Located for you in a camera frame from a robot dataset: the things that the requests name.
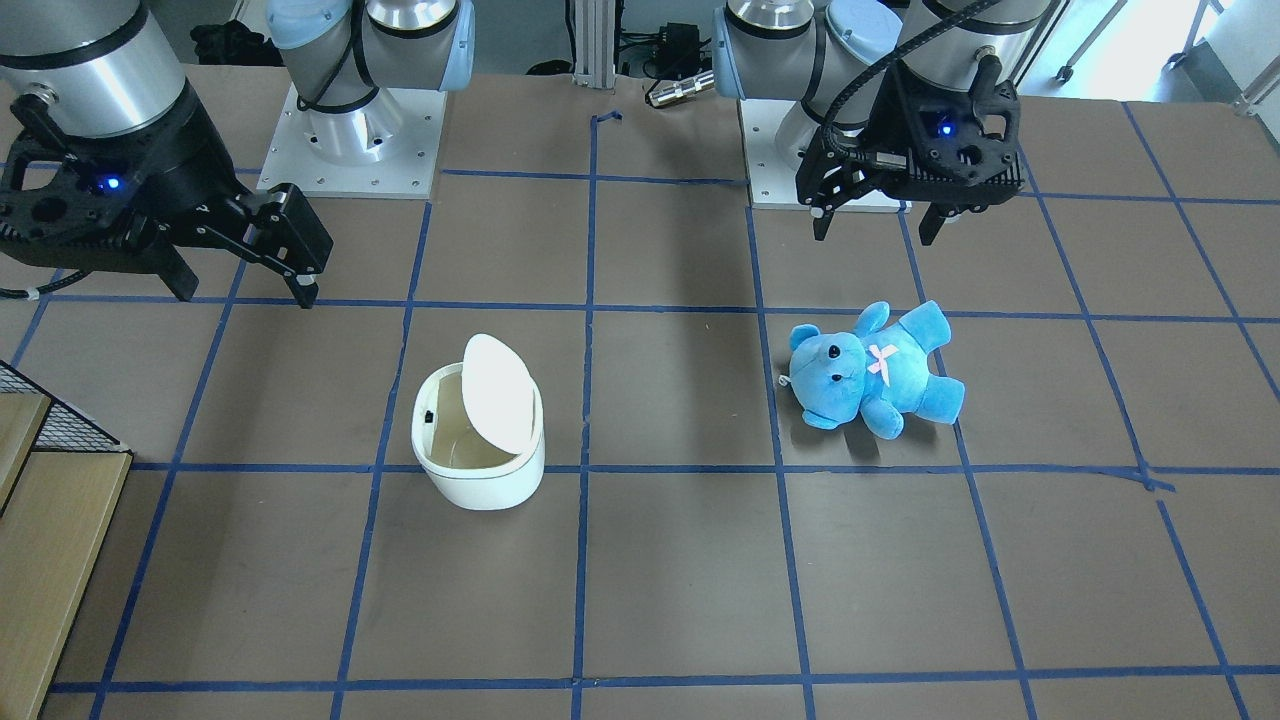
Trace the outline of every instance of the white mounting plate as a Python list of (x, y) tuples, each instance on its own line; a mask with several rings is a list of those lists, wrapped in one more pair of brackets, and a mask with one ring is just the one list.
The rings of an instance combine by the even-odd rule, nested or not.
[(276, 183), (292, 182), (307, 197), (430, 199), (448, 94), (399, 88), (383, 88), (383, 92), (392, 92), (410, 118), (404, 131), (408, 151), (371, 165), (329, 163), (311, 150), (306, 136), (310, 123), (297, 110), (298, 94), (291, 85), (271, 147), (262, 161), (257, 188), (269, 190)]
[[(746, 172), (751, 179), (751, 205), (777, 210), (808, 210), (796, 197), (796, 173), (773, 145), (773, 136), (782, 124), (794, 100), (742, 100), (742, 147)], [(902, 204), (876, 191), (841, 205), (837, 213), (897, 213)]]

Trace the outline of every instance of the white container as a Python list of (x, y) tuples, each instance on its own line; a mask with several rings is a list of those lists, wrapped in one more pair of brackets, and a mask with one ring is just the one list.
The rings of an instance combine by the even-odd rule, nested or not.
[(493, 337), (472, 337), (462, 363), (426, 378), (411, 436), (419, 462), (458, 507), (515, 507), (543, 480), (541, 393), (524, 361)]

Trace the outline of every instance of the blue joint cap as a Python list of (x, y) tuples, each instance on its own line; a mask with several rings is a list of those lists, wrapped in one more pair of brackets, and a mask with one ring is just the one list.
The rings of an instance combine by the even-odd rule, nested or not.
[(827, 27), (845, 50), (870, 65), (893, 50), (902, 20), (877, 0), (831, 0)]
[(476, 12), (471, 0), (461, 0), (454, 22), (453, 45), (444, 64), (444, 77), (440, 78), (440, 90), (444, 92), (463, 90), (471, 85), (471, 68), (476, 56)]
[(351, 0), (268, 0), (266, 26), (280, 50), (296, 50), (329, 32), (351, 12)]
[(724, 97), (746, 100), (742, 92), (742, 78), (733, 63), (733, 46), (730, 44), (728, 22), (724, 20), (724, 6), (716, 8), (716, 29), (712, 33), (712, 69), (716, 70), (716, 91)]

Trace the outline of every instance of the wooden board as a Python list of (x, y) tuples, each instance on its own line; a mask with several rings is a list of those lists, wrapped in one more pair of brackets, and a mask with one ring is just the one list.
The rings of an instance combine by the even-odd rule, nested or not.
[(0, 720), (35, 719), (132, 457), (33, 452), (0, 518)]
[(0, 510), (49, 411), (44, 395), (0, 395)]

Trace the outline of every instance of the blue teddy bear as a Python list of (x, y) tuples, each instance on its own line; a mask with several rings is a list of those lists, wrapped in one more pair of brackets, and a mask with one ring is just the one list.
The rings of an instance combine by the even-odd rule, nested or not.
[(929, 373), (928, 355), (951, 341), (951, 324), (932, 300), (896, 325), (888, 302), (863, 310), (852, 333), (822, 334), (814, 325), (791, 331), (790, 384), (804, 421), (832, 430), (858, 416), (884, 439), (902, 432), (902, 413), (934, 423), (955, 423), (964, 383)]

